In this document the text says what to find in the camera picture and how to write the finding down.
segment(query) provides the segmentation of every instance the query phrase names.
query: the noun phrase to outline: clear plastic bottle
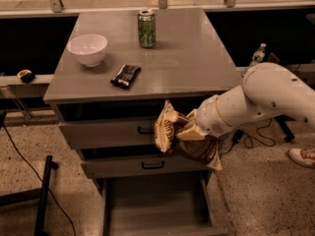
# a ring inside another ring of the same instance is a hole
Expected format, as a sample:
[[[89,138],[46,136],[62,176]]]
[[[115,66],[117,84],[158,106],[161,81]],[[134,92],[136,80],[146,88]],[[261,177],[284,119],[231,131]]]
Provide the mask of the clear plastic bottle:
[[[258,63],[261,63],[264,60],[266,55],[266,43],[261,43],[259,48],[256,49],[252,57],[252,61],[249,64],[249,67],[255,66]]]

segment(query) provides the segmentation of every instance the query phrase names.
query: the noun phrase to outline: gray tabletop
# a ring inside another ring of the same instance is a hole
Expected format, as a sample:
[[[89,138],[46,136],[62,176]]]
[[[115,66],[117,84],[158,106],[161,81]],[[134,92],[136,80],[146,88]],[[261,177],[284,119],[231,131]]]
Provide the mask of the gray tabletop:
[[[70,39],[96,33],[108,39],[96,67],[79,64],[65,49],[44,101],[47,103],[148,99],[222,92],[241,83],[219,36],[202,9],[156,10],[157,43],[138,41],[138,11],[82,13]],[[123,64],[142,68],[129,89],[110,80]]]

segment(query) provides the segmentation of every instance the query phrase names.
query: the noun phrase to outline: drawer handle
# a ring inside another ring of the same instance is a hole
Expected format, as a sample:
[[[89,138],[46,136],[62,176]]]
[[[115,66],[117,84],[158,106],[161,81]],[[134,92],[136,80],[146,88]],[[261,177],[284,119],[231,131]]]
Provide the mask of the drawer handle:
[[[152,135],[154,134],[155,132],[154,131],[143,131],[142,127],[141,126],[138,126],[138,133],[140,135]]]
[[[158,162],[158,163],[151,163],[151,164],[146,164],[142,162],[142,168],[143,169],[162,169],[165,166],[165,162]]]

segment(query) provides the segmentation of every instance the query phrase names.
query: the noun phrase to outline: terrazzo floor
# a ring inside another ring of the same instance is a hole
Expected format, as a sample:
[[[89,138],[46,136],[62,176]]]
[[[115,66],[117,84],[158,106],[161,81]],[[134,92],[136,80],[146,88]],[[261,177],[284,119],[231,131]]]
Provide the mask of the terrazzo floor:
[[[21,113],[9,112],[6,127],[21,154],[42,176],[44,161],[52,155],[59,168],[52,171],[50,189],[73,221],[76,235],[98,235],[101,196],[80,167],[80,158],[64,141],[50,110],[34,111],[27,126]],[[269,120],[239,128],[266,144],[256,129]],[[291,143],[274,120],[261,133],[276,141],[266,147],[253,140],[248,148],[243,137],[221,163],[223,170],[213,174],[208,185],[214,224],[229,235],[315,235],[315,170],[297,165],[286,152],[289,148],[314,147],[314,133],[298,122],[289,121],[295,134]],[[230,147],[230,137],[223,151]],[[4,129],[0,131],[0,195],[39,188],[40,182],[21,160]],[[33,235],[37,200],[0,207],[0,235]],[[68,218],[51,196],[45,220],[50,236],[74,235]]]

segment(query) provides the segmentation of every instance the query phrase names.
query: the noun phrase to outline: can lid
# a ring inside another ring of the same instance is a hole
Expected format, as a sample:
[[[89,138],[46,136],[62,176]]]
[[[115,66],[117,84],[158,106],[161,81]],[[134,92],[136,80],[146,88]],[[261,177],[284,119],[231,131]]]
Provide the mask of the can lid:
[[[141,10],[141,11],[139,12],[139,14],[140,14],[141,16],[151,16],[151,15],[154,14],[154,11],[153,11],[153,10]]]

